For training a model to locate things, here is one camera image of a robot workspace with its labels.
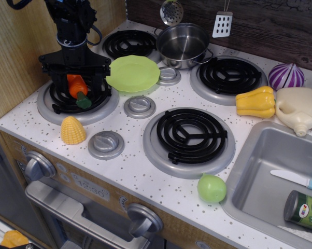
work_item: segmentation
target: stainless steel pot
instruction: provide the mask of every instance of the stainless steel pot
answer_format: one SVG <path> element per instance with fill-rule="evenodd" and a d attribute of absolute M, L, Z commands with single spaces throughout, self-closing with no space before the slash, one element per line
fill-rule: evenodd
<path fill-rule="evenodd" d="M 210 61 L 213 53 L 207 49 L 208 45 L 208 33 L 193 23 L 167 27 L 156 40 L 157 50 L 164 63 L 177 69 L 190 68 Z M 211 57 L 202 62 L 206 51 L 211 53 Z"/>

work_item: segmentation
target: can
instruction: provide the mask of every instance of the can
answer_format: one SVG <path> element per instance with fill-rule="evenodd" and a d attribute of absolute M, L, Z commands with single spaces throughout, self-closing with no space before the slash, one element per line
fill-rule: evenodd
<path fill-rule="evenodd" d="M 312 197 L 293 190 L 285 204 L 284 220 L 312 229 Z"/>

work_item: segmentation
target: purple onion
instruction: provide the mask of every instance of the purple onion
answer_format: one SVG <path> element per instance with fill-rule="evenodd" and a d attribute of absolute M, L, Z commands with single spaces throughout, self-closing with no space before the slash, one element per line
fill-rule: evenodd
<path fill-rule="evenodd" d="M 269 73 L 269 84 L 279 90 L 284 87 L 302 87 L 305 76 L 295 64 L 280 64 L 275 66 Z"/>

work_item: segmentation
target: dark wooden backsplash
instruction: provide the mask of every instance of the dark wooden backsplash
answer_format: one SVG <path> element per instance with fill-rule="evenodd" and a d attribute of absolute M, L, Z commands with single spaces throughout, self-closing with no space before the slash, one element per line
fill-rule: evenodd
<path fill-rule="evenodd" d="M 160 18 L 163 0 L 127 0 L 128 19 L 153 27 L 166 26 Z M 180 0 L 182 22 L 205 28 L 210 42 L 312 70 L 312 1 L 231 0 L 229 37 L 212 38 L 216 14 L 224 0 Z"/>

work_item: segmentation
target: yellow bell pepper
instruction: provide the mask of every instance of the yellow bell pepper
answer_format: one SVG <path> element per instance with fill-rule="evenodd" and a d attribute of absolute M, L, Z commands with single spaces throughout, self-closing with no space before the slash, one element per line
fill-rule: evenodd
<path fill-rule="evenodd" d="M 271 118 L 275 114 L 274 90 L 263 86 L 235 97 L 237 113 L 259 118 Z"/>

